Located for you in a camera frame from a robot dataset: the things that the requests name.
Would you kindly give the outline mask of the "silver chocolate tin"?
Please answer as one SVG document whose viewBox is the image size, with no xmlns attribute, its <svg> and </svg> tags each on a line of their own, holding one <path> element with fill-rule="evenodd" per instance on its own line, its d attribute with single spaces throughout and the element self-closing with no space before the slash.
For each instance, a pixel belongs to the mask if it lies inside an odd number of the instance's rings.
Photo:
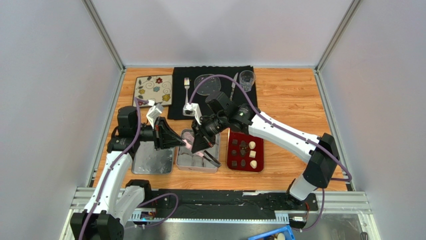
<svg viewBox="0 0 426 240">
<path fill-rule="evenodd" d="M 215 144 L 212 148 L 207 149 L 207 152 L 211 154 L 216 160 L 219 160 L 220 156 L 220 134 L 215 137 Z M 204 159 L 203 157 L 191 153 L 185 146 L 178 147 L 177 157 L 175 161 L 177 168 L 181 171 L 193 171 L 201 173 L 216 173 L 218 167 Z"/>
</svg>

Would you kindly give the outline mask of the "pink metal tongs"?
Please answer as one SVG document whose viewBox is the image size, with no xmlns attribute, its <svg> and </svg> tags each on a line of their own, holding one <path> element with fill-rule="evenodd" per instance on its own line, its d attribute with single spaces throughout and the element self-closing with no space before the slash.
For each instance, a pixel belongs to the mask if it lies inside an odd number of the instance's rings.
<svg viewBox="0 0 426 240">
<path fill-rule="evenodd" d="M 192 135 L 190 131 L 186 131 L 182 135 L 183 141 L 185 142 L 185 147 L 189 150 L 189 152 L 192 154 L 192 148 L 194 145 L 195 137 Z M 196 153 L 193 153 L 193 155 L 203 158 L 205 155 L 201 151 L 198 151 Z"/>
</svg>

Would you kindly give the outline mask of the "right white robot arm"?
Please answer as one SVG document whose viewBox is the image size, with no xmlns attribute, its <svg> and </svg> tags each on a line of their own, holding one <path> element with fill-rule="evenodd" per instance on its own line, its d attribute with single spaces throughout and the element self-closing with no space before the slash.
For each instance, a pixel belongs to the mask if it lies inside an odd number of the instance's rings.
<svg viewBox="0 0 426 240">
<path fill-rule="evenodd" d="M 183 113 L 194 117 L 192 152 L 213 146 L 216 135 L 226 129 L 269 141 L 306 163 L 304 172 L 289 186 L 287 193 L 296 201 L 304 201 L 316 189 L 326 189 L 340 162 L 335 138 L 297 130 L 254 107 L 252 103 L 236 104 L 219 91 L 206 99 L 211 115 L 202 115 L 197 103 L 186 103 Z"/>
</svg>

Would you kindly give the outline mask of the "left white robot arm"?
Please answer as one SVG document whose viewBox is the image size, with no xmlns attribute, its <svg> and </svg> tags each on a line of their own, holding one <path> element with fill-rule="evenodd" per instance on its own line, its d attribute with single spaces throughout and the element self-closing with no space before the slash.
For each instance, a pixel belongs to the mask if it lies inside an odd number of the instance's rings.
<svg viewBox="0 0 426 240">
<path fill-rule="evenodd" d="M 122 197 L 118 196 L 141 142 L 152 142 L 156 150 L 186 145 L 161 116 L 163 109 L 159 103 L 151 104 L 146 114 L 148 124 L 141 122 L 138 107 L 125 106 L 119 109 L 118 135 L 113 136 L 108 143 L 100 182 L 83 212 L 74 213 L 70 219 L 76 240 L 123 239 L 126 223 L 152 191 L 149 181 L 133 180 L 125 187 Z"/>
</svg>

